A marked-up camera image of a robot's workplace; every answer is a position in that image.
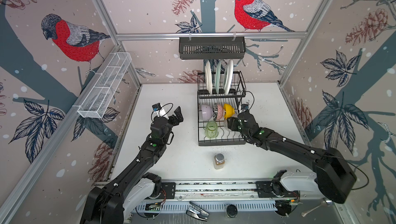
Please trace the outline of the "yellow bowl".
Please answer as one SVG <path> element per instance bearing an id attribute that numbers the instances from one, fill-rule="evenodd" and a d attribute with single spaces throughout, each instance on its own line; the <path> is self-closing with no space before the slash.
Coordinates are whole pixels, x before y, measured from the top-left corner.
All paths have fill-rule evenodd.
<path id="1" fill-rule="evenodd" d="M 232 117 L 235 114 L 235 109 L 230 104 L 225 103 L 223 105 L 223 109 L 224 109 L 225 120 Z"/>

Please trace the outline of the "green glass tumbler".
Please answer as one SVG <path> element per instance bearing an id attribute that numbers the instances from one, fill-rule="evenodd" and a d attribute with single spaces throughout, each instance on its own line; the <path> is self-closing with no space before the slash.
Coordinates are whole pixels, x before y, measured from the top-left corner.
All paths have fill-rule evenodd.
<path id="1" fill-rule="evenodd" d="M 209 121 L 205 127 L 205 136 L 208 139 L 215 139 L 217 138 L 218 132 L 218 125 L 215 121 Z"/>

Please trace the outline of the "clear glass tumbler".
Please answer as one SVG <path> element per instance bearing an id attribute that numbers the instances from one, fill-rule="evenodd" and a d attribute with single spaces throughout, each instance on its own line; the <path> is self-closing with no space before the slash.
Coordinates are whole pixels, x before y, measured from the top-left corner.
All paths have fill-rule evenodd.
<path id="1" fill-rule="evenodd" d="M 228 131 L 228 132 L 230 132 L 231 131 L 231 129 L 228 127 L 228 120 L 224 120 L 224 122 L 223 122 L 223 129 L 225 130 L 225 131 Z"/>

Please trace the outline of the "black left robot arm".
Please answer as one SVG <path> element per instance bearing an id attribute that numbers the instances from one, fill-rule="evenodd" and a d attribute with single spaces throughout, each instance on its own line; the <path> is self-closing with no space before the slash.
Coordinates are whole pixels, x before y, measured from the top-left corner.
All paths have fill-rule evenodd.
<path id="1" fill-rule="evenodd" d="M 161 177 L 148 170 L 172 143 L 172 128 L 183 120 L 180 107 L 169 117 L 155 117 L 150 134 L 129 166 L 104 187 L 94 187 L 90 191 L 80 223 L 122 224 L 145 198 L 160 195 Z"/>

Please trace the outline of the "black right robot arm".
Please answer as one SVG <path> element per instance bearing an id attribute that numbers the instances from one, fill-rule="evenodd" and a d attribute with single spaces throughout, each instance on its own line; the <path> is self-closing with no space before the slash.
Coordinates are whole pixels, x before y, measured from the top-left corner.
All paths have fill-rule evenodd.
<path id="1" fill-rule="evenodd" d="M 345 203 L 357 181 L 348 162 L 335 148 L 319 149 L 288 139 L 274 130 L 260 127 L 249 111 L 229 117 L 227 126 L 245 142 L 293 159 L 316 174 L 319 191 L 335 203 Z"/>

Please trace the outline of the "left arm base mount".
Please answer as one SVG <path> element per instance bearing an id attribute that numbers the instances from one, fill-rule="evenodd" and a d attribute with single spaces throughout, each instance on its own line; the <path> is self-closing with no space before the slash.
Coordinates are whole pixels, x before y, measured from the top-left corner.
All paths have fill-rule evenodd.
<path id="1" fill-rule="evenodd" d="M 155 191 L 151 196 L 146 197 L 146 200 L 168 200 L 174 199 L 176 193 L 175 182 L 163 182 L 159 190 L 155 186 Z"/>

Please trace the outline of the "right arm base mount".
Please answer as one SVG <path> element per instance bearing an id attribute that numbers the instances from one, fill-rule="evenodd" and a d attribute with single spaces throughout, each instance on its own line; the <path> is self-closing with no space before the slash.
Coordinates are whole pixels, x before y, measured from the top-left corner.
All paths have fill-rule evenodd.
<path id="1" fill-rule="evenodd" d="M 256 181 L 254 190 L 259 198 L 299 198 L 299 191 L 288 191 L 278 183 L 272 181 Z"/>

